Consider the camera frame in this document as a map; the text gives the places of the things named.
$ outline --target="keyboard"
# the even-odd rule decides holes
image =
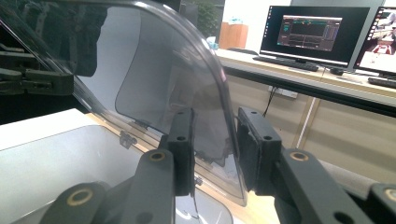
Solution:
[[[377,86],[389,87],[396,89],[396,80],[382,77],[369,77],[369,83]]]
[[[291,61],[283,61],[283,60],[279,60],[279,59],[272,59],[272,58],[265,58],[265,57],[254,57],[253,60],[264,62],[264,63],[275,63],[275,64],[284,65],[287,67],[299,68],[299,69],[311,71],[311,72],[318,71],[317,66],[314,66],[311,64],[306,64],[306,63],[296,63],[296,62],[291,62]]]

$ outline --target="black plastic bracket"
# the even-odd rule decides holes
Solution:
[[[363,210],[375,223],[395,223],[396,185],[373,184]]]
[[[74,76],[65,73],[26,69],[23,72],[1,69],[0,94],[71,95]]]
[[[131,135],[129,135],[127,132],[125,131],[120,132],[120,145],[122,145],[126,149],[129,149],[131,145],[135,145],[136,143],[137,140]]]
[[[168,135],[160,143],[159,148],[166,148],[174,155],[176,171],[176,196],[193,194],[194,181],[194,150],[192,147],[191,108],[183,109],[174,115],[172,127]]]
[[[168,150],[143,154],[126,197],[120,224],[171,224],[175,220],[175,166]]]
[[[106,198],[106,189],[99,183],[82,183],[65,190],[52,203],[40,224],[91,224]]]
[[[40,64],[33,54],[0,50],[0,67],[23,71],[26,68],[39,69]]]
[[[237,137],[247,190],[253,189],[257,195],[274,195],[270,177],[282,147],[279,135],[261,113],[240,107]]]
[[[286,149],[278,167],[302,223],[373,223],[309,152]]]

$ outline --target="white desk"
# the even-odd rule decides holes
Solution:
[[[322,68],[317,72],[305,72],[282,65],[254,61],[253,55],[245,53],[224,49],[218,49],[216,53],[225,73],[230,76],[396,117],[396,90],[371,85],[367,82],[367,77],[343,74],[342,78],[347,79],[343,80]]]

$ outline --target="bolt hole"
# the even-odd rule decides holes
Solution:
[[[385,194],[388,196],[389,199],[396,202],[396,189],[386,189]]]
[[[80,192],[80,193],[74,195],[74,196],[73,196],[73,200],[74,200],[74,201],[81,201],[81,200],[87,198],[88,195],[89,195],[88,192],[82,191],[82,192]]]
[[[152,161],[161,161],[165,158],[165,154],[163,152],[156,152],[149,156]]]
[[[149,212],[142,212],[136,217],[136,222],[138,224],[147,224],[152,220],[153,215]]]
[[[296,161],[307,161],[308,156],[301,152],[291,152],[290,156]]]
[[[340,223],[343,223],[343,224],[354,224],[355,223],[349,215],[342,213],[342,212],[334,213],[334,217],[335,217],[335,219],[337,219],[337,221],[339,221]]]

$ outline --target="monitor screen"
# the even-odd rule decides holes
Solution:
[[[396,7],[379,7],[354,68],[396,77]]]
[[[260,54],[347,67],[369,9],[271,6]]]

